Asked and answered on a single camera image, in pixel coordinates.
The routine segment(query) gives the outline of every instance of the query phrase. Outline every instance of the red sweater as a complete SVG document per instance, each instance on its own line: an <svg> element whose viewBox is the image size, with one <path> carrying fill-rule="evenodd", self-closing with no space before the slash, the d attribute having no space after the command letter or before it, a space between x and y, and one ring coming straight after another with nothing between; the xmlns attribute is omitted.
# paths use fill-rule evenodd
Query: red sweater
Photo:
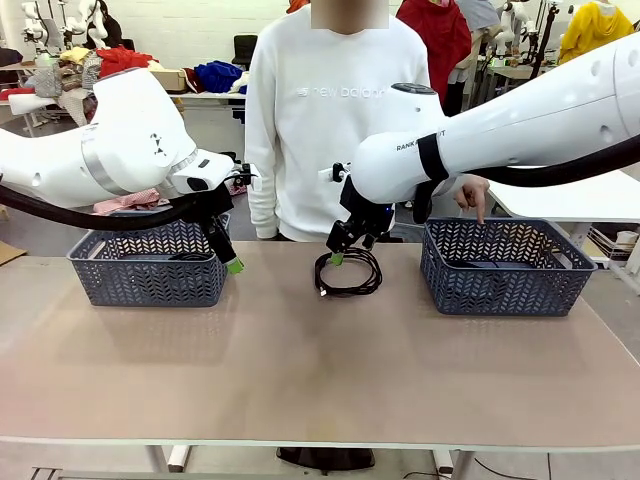
<svg viewBox="0 0 640 480"><path fill-rule="evenodd" d="M449 75L471 53L471 33L460 8L454 0L446 7L430 0L404 0L397 17L418 32L427 46L431 88L444 104Z"/></svg>

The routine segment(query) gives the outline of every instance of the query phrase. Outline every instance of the white sweatshirt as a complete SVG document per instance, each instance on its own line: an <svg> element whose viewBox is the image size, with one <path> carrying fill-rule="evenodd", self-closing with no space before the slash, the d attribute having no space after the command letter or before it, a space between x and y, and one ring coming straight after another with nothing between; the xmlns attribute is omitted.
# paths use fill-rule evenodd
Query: white sweatshirt
<svg viewBox="0 0 640 480"><path fill-rule="evenodd" d="M394 83L429 85L427 51L394 17L389 28L340 35L311 28L307 5L267 27L251 63L246 161L263 177L249 193L259 238L278 232L302 242L325 241L336 220L343 184L318 172L349 162L384 122L376 103Z"/></svg>

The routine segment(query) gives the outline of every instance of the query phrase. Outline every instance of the dark blue basket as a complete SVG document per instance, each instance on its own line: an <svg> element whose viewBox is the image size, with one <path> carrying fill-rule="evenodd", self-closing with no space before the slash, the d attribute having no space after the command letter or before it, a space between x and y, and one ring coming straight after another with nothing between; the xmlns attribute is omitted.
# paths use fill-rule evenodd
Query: dark blue basket
<svg viewBox="0 0 640 480"><path fill-rule="evenodd" d="M228 226L229 217L223 222ZM170 260L184 253L212 257ZM227 277L227 268L213 256L200 227L182 220L133 232L91 231L67 258L89 300L98 306L211 307L218 303Z"/></svg>
<svg viewBox="0 0 640 480"><path fill-rule="evenodd" d="M560 317L597 267L544 220L436 218L421 269L441 313Z"/></svg>

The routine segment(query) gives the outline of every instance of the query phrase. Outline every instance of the yellow clothing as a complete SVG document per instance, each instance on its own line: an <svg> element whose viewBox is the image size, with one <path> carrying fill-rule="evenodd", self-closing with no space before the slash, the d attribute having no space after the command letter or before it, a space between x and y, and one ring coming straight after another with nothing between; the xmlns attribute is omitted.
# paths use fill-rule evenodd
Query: yellow clothing
<svg viewBox="0 0 640 480"><path fill-rule="evenodd" d="M596 3L588 3L578 10L562 38L558 63L566 63L632 33L633 25L619 8L607 16Z"/></svg>
<svg viewBox="0 0 640 480"><path fill-rule="evenodd" d="M60 60L66 60L69 62L82 65L84 63L84 57L89 55L90 50L82 47L73 47L71 50L66 51L60 55Z"/></svg>

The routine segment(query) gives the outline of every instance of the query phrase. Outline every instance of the gray storage basket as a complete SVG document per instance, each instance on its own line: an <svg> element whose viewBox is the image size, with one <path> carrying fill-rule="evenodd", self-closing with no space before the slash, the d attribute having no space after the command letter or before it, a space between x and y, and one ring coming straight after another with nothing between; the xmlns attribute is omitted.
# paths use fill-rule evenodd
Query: gray storage basket
<svg viewBox="0 0 640 480"><path fill-rule="evenodd" d="M451 218L426 225L421 270L441 313L565 316L596 269L544 220L478 225Z"/></svg>
<svg viewBox="0 0 640 480"><path fill-rule="evenodd" d="M229 216L222 220L228 227ZM67 258L73 263L93 305L211 307L217 304L227 268L215 256L208 260L170 260L174 255L185 253L213 255L200 227L179 220L150 230L91 231Z"/></svg>

